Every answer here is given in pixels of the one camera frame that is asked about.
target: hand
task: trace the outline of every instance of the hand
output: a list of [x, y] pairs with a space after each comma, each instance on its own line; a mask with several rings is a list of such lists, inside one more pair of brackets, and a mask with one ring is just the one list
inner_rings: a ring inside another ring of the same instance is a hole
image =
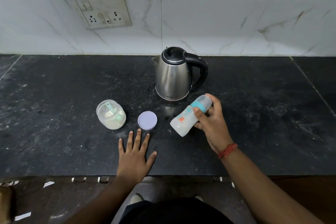
[[138, 129], [133, 146], [133, 131], [129, 132], [128, 141], [126, 146], [126, 152], [124, 151], [123, 140], [119, 139], [119, 164], [117, 170], [117, 178], [124, 179], [131, 186], [135, 186], [141, 182], [148, 174], [151, 166], [154, 163], [157, 152], [154, 151], [145, 160], [145, 154], [147, 151], [149, 141], [149, 134], [146, 135], [141, 148], [141, 129]]
[[208, 143], [215, 153], [223, 151], [233, 141], [226, 126], [222, 106], [219, 99], [211, 94], [206, 94], [213, 103], [213, 107], [210, 107], [207, 117], [198, 107], [194, 108], [194, 114], [199, 120], [194, 126], [204, 131]]

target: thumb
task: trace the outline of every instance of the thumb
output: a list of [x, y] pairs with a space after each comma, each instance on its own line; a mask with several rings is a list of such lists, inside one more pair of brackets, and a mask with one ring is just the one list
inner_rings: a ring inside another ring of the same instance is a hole
[[194, 107], [193, 111], [196, 118], [199, 120], [201, 124], [204, 125], [208, 123], [208, 117], [205, 116], [205, 114], [198, 107]]
[[146, 162], [146, 166], [148, 167], [148, 170], [151, 168], [151, 166], [154, 163], [154, 160], [156, 158], [157, 152], [154, 151], [148, 158], [147, 162]]

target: person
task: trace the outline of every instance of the person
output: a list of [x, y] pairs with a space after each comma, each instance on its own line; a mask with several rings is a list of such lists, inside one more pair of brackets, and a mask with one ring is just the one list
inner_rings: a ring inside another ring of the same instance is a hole
[[[289, 197], [276, 186], [239, 148], [234, 147], [226, 126], [220, 101], [207, 94], [213, 103], [206, 116], [198, 107], [194, 114], [199, 122], [196, 128], [204, 131], [211, 149], [216, 154], [225, 152], [221, 162], [230, 175], [235, 187], [245, 199], [254, 217], [260, 223], [322, 223], [307, 209]], [[79, 210], [66, 224], [107, 224], [111, 223], [121, 204], [136, 184], [149, 172], [157, 152], [145, 161], [149, 142], [146, 135], [142, 145], [141, 130], [138, 129], [133, 144], [133, 132], [129, 132], [126, 151], [119, 140], [119, 165], [114, 181], [93, 201]], [[197, 198], [178, 198], [158, 203], [144, 201], [138, 194], [131, 198], [120, 220], [120, 224], [136, 223], [232, 223], [220, 211]]]

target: kettle base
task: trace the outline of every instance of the kettle base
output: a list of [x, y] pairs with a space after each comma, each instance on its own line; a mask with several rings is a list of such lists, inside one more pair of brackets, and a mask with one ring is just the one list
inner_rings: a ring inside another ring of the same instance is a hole
[[189, 92], [188, 92], [183, 98], [172, 99], [172, 98], [167, 97], [167, 96], [161, 96], [161, 95], [158, 93], [158, 91], [157, 91], [157, 89], [156, 89], [156, 86], [155, 86], [155, 91], [156, 91], [156, 93], [157, 93], [161, 98], [163, 98], [163, 99], [165, 99], [165, 100], [168, 100], [168, 101], [179, 101], [179, 100], [184, 99], [185, 97], [187, 97], [188, 94], [189, 94]]

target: dirty switch plate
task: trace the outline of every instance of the dirty switch plate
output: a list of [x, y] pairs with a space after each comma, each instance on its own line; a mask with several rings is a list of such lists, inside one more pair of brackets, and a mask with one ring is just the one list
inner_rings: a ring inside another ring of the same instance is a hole
[[88, 29], [131, 26], [124, 0], [68, 0]]

